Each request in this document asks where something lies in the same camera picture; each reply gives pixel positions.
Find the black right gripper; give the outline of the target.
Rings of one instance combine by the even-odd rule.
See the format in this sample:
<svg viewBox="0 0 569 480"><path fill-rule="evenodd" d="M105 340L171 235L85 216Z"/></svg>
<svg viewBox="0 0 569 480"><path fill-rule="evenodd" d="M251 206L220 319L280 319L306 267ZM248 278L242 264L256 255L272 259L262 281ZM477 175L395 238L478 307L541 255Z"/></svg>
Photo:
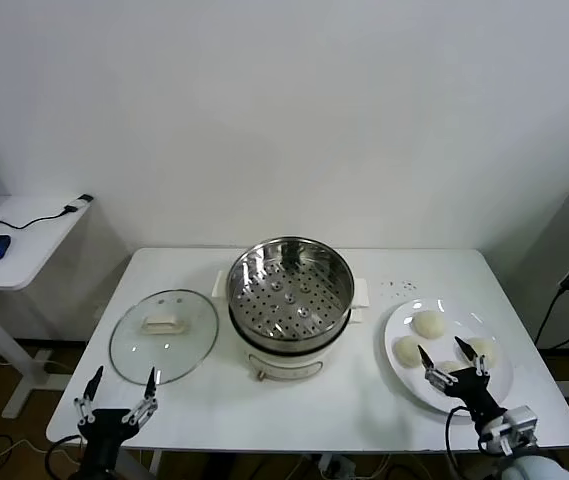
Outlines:
<svg viewBox="0 0 569 480"><path fill-rule="evenodd" d="M425 379L441 393L460 399L469 410L475 429L483 430L488 423L506 412L487 389L490 381L490 340L455 337L455 342L463 360L473 368L456 370L450 374L444 372L435 367L426 350L419 345Z"/></svg>

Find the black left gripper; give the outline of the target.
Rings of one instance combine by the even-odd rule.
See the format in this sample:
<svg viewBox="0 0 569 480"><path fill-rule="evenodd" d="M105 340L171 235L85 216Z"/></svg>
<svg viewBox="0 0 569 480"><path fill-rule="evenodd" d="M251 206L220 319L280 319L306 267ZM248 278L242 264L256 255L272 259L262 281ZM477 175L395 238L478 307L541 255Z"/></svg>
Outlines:
<svg viewBox="0 0 569 480"><path fill-rule="evenodd" d="M79 467L80 479L114 479L121 445L137 434L137 424L145 424L158 408L156 372L152 368L142 400L130 411L97 409L92 402L103 374L100 366L80 397L73 401L86 448Z"/></svg>

